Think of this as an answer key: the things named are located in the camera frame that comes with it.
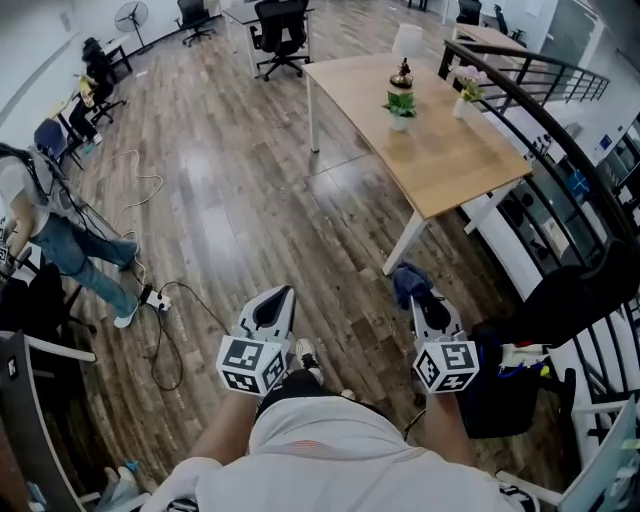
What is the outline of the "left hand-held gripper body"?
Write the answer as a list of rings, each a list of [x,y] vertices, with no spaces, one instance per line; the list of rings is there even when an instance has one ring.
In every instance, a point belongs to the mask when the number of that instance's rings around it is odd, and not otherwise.
[[[231,334],[223,336],[216,360],[225,387],[265,397],[292,362],[291,327],[291,320],[280,320],[268,327],[239,320]]]

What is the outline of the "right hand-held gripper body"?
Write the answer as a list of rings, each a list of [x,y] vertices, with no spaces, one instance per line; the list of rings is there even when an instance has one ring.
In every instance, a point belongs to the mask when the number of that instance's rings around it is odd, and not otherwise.
[[[474,341],[465,331],[415,342],[413,369],[428,394],[464,390],[479,372]]]

